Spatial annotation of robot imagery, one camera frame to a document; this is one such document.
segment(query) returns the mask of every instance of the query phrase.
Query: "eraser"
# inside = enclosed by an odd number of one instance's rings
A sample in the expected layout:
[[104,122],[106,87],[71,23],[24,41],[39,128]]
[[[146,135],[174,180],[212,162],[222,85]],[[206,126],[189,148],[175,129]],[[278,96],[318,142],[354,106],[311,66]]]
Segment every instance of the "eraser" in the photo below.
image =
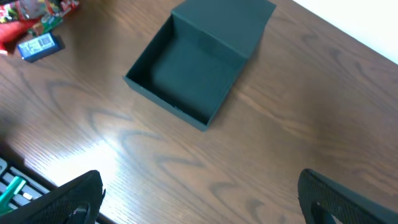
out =
[[51,33],[43,34],[18,45],[22,59],[27,62],[34,62],[61,49],[61,46]]

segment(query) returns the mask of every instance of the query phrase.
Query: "wooden surface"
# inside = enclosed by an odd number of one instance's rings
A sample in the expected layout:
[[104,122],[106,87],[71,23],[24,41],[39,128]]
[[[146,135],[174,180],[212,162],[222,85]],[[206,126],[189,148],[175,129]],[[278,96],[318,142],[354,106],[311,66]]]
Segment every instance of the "wooden surface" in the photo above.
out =
[[36,63],[0,58],[8,143],[56,185],[98,169],[117,223],[304,223],[312,168],[398,211],[398,66],[296,3],[207,132],[123,82],[181,0],[86,0]]

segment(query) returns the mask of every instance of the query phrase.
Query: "white wall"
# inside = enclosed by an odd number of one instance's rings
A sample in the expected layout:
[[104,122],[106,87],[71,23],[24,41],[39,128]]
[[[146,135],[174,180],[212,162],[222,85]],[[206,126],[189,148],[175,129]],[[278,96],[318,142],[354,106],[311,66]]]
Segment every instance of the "white wall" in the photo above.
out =
[[294,0],[398,64],[398,0]]

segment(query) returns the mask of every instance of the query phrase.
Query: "small blue package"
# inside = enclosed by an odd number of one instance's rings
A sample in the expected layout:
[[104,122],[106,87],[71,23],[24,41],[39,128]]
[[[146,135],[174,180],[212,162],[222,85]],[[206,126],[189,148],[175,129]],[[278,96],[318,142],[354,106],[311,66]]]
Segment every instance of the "small blue package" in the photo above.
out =
[[61,49],[61,46],[51,33],[43,34],[18,45],[22,59],[27,62],[34,62]]

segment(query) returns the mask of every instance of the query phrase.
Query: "box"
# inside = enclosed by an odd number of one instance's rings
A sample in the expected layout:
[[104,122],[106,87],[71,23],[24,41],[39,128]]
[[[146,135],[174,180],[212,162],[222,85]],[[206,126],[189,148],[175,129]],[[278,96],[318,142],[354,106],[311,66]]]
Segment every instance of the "box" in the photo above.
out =
[[172,10],[124,79],[133,90],[205,131],[274,9],[265,0],[186,0]]

